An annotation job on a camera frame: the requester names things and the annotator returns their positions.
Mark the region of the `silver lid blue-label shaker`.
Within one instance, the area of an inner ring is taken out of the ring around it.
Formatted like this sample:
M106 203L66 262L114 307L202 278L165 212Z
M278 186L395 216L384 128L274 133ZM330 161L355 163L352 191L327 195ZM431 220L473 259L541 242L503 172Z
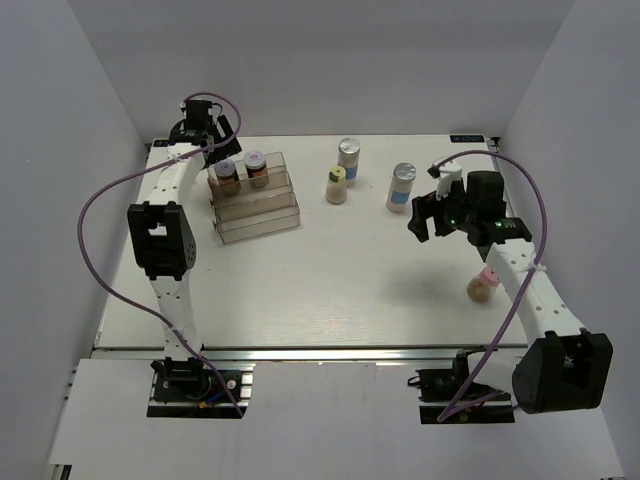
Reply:
M413 164L398 163L392 172L391 183L386 200L386 208L393 213L402 213L409 201L416 168Z

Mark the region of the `dark jar silver lid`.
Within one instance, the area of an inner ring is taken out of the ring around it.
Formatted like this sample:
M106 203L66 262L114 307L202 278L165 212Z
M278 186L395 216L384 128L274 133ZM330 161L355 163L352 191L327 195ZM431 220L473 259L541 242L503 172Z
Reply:
M235 195L239 187L239 176L235 163L230 160L221 160L213 165L218 186L225 196Z

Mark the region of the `dark jar red label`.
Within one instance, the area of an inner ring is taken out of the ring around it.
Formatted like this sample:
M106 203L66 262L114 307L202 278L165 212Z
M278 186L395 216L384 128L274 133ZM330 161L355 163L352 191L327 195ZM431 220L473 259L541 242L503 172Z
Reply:
M264 188L268 182L268 168L264 154L260 151L249 151L244 156L244 165L250 185L255 189Z

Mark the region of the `yellow lid spice bottle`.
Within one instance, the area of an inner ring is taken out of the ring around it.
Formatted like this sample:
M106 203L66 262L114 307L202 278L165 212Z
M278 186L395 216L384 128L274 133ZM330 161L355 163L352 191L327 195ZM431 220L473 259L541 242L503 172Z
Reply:
M334 166L329 170L325 198L333 205L342 204L346 200L347 185L344 167Z

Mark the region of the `pink lid spice bottle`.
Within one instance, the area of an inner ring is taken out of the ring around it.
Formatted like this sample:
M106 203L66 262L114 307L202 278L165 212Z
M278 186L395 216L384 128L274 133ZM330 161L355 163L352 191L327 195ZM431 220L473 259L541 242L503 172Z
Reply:
M468 297L476 303L489 302L500 285L500 279L493 269L485 266L474 276L466 287Z

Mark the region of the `tall silver lid shaker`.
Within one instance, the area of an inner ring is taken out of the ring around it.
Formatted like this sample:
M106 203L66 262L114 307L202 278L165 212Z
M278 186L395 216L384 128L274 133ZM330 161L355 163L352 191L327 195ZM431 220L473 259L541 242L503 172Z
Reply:
M360 142L351 137L343 138L338 145L338 165L346 172L346 185L353 187L357 181L359 166Z

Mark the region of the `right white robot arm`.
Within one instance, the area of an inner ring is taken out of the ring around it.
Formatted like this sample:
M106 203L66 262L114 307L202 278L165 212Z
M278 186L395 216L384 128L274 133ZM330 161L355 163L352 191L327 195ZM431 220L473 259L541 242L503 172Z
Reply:
M409 230L421 242L429 238L429 220L438 237L465 233L509 296L508 317L520 320L527 342L523 356L501 351L495 343L462 353L451 374L456 394L438 419L457 413L462 398L475 398L486 387L492 390L490 398L506 393L528 414L598 407L612 344L605 334L587 330L537 264L539 247L528 228L506 214L501 174L463 175L458 167L431 168L430 173L437 188L413 199Z

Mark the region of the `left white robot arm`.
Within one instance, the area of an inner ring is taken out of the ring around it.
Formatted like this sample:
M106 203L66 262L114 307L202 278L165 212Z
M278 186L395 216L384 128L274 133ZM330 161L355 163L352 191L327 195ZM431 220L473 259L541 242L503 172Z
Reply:
M193 400L209 398L213 389L234 398L222 374L201 355L189 288L197 247L183 207L200 172L221 159L215 152L236 142L239 130L222 113L213 113L225 101L201 92L181 102L183 118L170 132L156 184L127 211L134 257L154 290L156 316L163 323L164 360L154 368L169 386Z

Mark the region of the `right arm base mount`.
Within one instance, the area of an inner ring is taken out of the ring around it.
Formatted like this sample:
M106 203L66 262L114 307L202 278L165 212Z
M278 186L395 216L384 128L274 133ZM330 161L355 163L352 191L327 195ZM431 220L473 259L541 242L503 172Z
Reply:
M461 351L446 368L423 368L411 376L406 385L418 391L419 414L422 425L489 425L514 424L515 407L507 393L487 385L472 383L462 394L455 407L470 406L450 414L442 422L438 416L454 398L470 373L468 353Z

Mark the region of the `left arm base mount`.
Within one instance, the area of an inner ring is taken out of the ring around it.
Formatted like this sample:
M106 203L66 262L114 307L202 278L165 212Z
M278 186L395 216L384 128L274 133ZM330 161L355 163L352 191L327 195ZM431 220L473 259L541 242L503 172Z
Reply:
M220 370L201 361L153 360L148 418L240 419L250 398L250 373Z

